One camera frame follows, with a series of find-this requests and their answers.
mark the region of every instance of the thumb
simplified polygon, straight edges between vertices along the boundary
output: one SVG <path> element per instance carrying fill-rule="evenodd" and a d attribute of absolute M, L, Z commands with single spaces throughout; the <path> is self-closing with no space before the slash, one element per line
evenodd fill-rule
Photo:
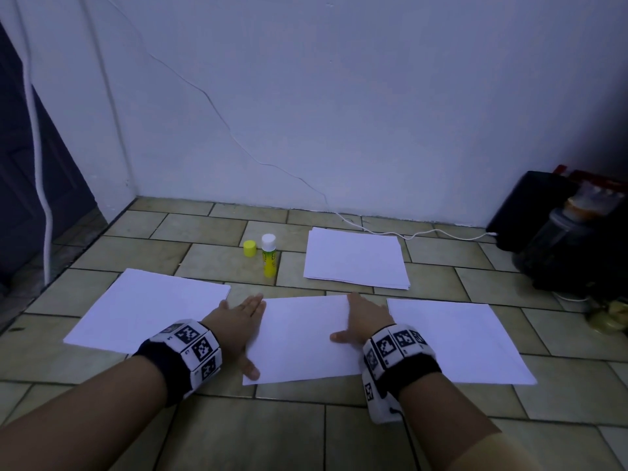
<path fill-rule="evenodd" d="M 337 343 L 347 343 L 350 341 L 349 331 L 341 330 L 339 332 L 334 332 L 333 334 L 329 336 L 329 340 L 331 340 L 332 342 L 337 342 Z"/>
<path fill-rule="evenodd" d="M 240 367 L 242 373 L 246 375 L 249 379 L 259 379 L 259 370 L 257 370 L 255 364 L 253 364 L 253 362 L 251 362 L 244 354 L 238 357 L 237 366 Z"/>

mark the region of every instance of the cord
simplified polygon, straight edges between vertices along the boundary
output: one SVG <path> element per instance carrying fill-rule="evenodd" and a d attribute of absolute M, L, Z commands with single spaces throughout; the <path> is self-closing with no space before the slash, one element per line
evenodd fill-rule
<path fill-rule="evenodd" d="M 43 283 L 44 286 L 50 284 L 50 248 L 52 241 L 52 211 L 46 198 L 43 188 L 43 167 L 42 167 L 42 136 L 40 134 L 39 119 L 37 118 L 37 108 L 35 105 L 35 94 L 33 93 L 33 84 L 31 83 L 31 45 L 26 32 L 26 25 L 22 18 L 20 5 L 18 0 L 13 0 L 18 20 L 20 22 L 20 30 L 24 38 L 25 53 L 22 59 L 22 77 L 24 81 L 24 94 L 26 95 L 26 107 L 28 109 L 28 118 L 31 122 L 31 133 L 33 134 L 33 154 L 35 157 L 35 190 L 37 197 L 42 205 L 44 217 L 46 219 L 46 227 L 43 236 Z"/>
<path fill-rule="evenodd" d="M 142 36 L 142 33 L 137 29 L 137 27 L 133 24 L 133 22 L 130 20 L 130 18 L 122 11 L 122 9 L 116 5 L 114 3 L 113 0 L 107 0 L 117 11 L 118 13 L 120 13 L 126 20 L 127 22 L 131 25 L 131 27 L 133 28 L 133 30 L 137 33 L 137 36 L 140 38 L 142 44 L 144 45 L 144 49 L 146 51 L 146 53 L 148 54 L 148 56 L 150 56 L 151 58 L 153 58 L 155 61 L 159 62 L 160 64 L 162 64 L 163 66 L 165 66 L 166 68 L 168 68 L 170 71 L 172 71 L 178 78 L 180 78 L 182 81 L 184 81 L 185 83 L 189 84 L 190 86 L 192 86 L 194 89 L 196 89 L 197 91 L 201 92 L 202 94 L 205 95 L 205 97 L 207 98 L 207 100 L 209 101 L 209 104 L 212 106 L 213 110 L 215 111 L 215 113 L 218 115 L 218 117 L 220 118 L 220 120 L 222 121 L 222 123 L 224 124 L 225 127 L 227 127 L 227 132 L 229 133 L 229 136 L 231 137 L 231 139 L 238 145 L 238 147 L 240 147 L 240 149 L 242 149 L 255 163 L 265 166 L 265 167 L 273 167 L 276 168 L 279 171 L 282 171 L 283 173 L 291 176 L 292 178 L 296 178 L 297 180 L 302 181 L 303 183 L 305 183 L 307 185 L 307 187 L 309 187 L 310 189 L 314 190 L 316 193 L 318 193 L 319 195 L 321 195 L 323 197 L 323 199 L 325 200 L 325 205 L 327 206 L 327 208 L 334 214 L 338 215 L 340 217 L 340 219 L 342 219 L 342 221 L 357 227 L 361 230 L 364 230 L 366 232 L 369 232 L 373 235 L 397 235 L 400 238 L 406 239 L 406 240 L 411 240 L 413 239 L 415 236 L 417 235 L 425 235 L 427 233 L 432 233 L 434 231 L 440 231 L 441 233 L 443 233 L 444 235 L 447 235 L 451 238 L 457 239 L 457 240 L 462 240 L 462 241 L 473 241 L 479 238 L 482 238 L 483 236 L 486 235 L 492 235 L 491 233 L 483 233 L 480 236 L 476 236 L 474 238 L 459 238 L 457 236 L 451 235 L 446 231 L 443 231 L 441 229 L 438 228 L 434 228 L 431 230 L 427 230 L 427 231 L 420 231 L 417 232 L 415 234 L 413 234 L 411 237 L 406 237 L 404 235 L 401 235 L 399 233 L 396 233 L 394 231 L 389 231 L 386 233 L 375 233 L 374 231 L 371 231 L 368 228 L 365 228 L 361 225 L 356 225 L 353 221 L 347 220 L 345 217 L 343 217 L 340 213 L 336 212 L 329 204 L 329 201 L 327 200 L 327 196 L 325 193 L 323 193 L 322 191 L 320 191 L 319 189 L 316 189 L 315 187 L 311 186 L 304 178 L 299 177 L 299 175 L 294 175 L 290 172 L 288 172 L 287 170 L 284 170 L 283 168 L 279 167 L 278 165 L 274 165 L 271 163 L 265 163 L 262 162 L 260 160 L 257 160 L 257 158 L 255 158 L 241 143 L 240 141 L 238 141 L 238 139 L 236 139 L 236 137 L 233 135 L 233 132 L 231 131 L 231 127 L 229 126 L 229 124 L 227 123 L 227 121 L 224 119 L 224 117 L 222 116 L 222 114 L 218 111 L 218 109 L 216 108 L 216 105 L 214 104 L 214 101 L 212 101 L 212 98 L 210 97 L 210 95 L 202 88 L 200 88 L 199 86 L 197 86 L 196 84 L 194 84 L 193 82 L 187 80 L 186 78 L 184 78 L 181 74 L 179 74 L 177 71 L 175 71 L 174 68 L 170 67 L 167 63 L 165 63 L 164 61 L 162 61 L 161 59 L 157 58 L 154 54 L 152 54 L 149 50 L 148 50 L 148 46 L 146 45 L 146 41 L 144 40 L 144 37 Z"/>
<path fill-rule="evenodd" d="M 584 299 L 568 299 L 568 298 L 562 297 L 557 292 L 552 292 L 552 294 L 554 294 L 557 298 L 562 299 L 563 301 L 569 301 L 571 303 L 583 303 L 583 302 L 588 301 L 589 299 L 591 299 L 591 296 L 587 296 Z"/>

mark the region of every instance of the white wall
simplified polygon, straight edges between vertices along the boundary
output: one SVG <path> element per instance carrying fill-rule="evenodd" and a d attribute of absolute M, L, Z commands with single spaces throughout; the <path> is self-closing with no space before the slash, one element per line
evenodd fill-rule
<path fill-rule="evenodd" d="M 79 1 L 19 2 L 37 94 L 100 211 L 111 221 L 135 194 Z M 24 56 L 24 38 L 12 0 L 0 0 L 0 21 L 20 57 Z"/>
<path fill-rule="evenodd" d="M 242 152 L 106 0 L 87 1 L 140 194 L 326 209 Z M 249 151 L 349 213 L 485 225 L 526 170 L 600 169 L 577 147 L 628 71 L 627 0 L 115 1 Z M 35 83 L 85 173 L 94 142 L 72 126 L 111 110 L 92 99 L 96 75 L 79 94 L 44 95 L 44 72 L 66 74 L 56 56 L 79 73 L 93 65 L 77 51 L 86 41 L 61 35 L 79 14 L 56 3 L 29 3 L 37 43 L 54 44 Z M 105 150 L 119 164 L 119 147 Z"/>

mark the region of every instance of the door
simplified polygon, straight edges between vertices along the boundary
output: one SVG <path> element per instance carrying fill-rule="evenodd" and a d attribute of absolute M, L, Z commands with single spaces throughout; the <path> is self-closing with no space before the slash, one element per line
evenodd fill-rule
<path fill-rule="evenodd" d="M 45 218 L 35 191 L 33 140 L 21 61 L 0 26 L 0 281 L 43 248 Z M 42 136 L 43 183 L 53 238 L 96 207 L 78 167 L 35 94 Z"/>

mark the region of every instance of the black wristband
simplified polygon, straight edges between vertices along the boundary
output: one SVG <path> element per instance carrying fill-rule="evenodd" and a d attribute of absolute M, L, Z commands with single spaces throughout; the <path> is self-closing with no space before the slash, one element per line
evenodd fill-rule
<path fill-rule="evenodd" d="M 434 357 L 428 354 L 417 354 L 406 357 L 401 362 L 390 367 L 381 379 L 378 380 L 378 388 L 382 388 L 390 393 L 396 400 L 399 400 L 401 389 L 416 382 L 422 377 L 432 373 L 441 373 L 441 369 Z"/>
<path fill-rule="evenodd" d="M 179 403 L 192 389 L 190 371 L 183 358 L 165 343 L 145 340 L 133 356 L 146 357 L 160 370 L 168 390 L 166 408 Z"/>

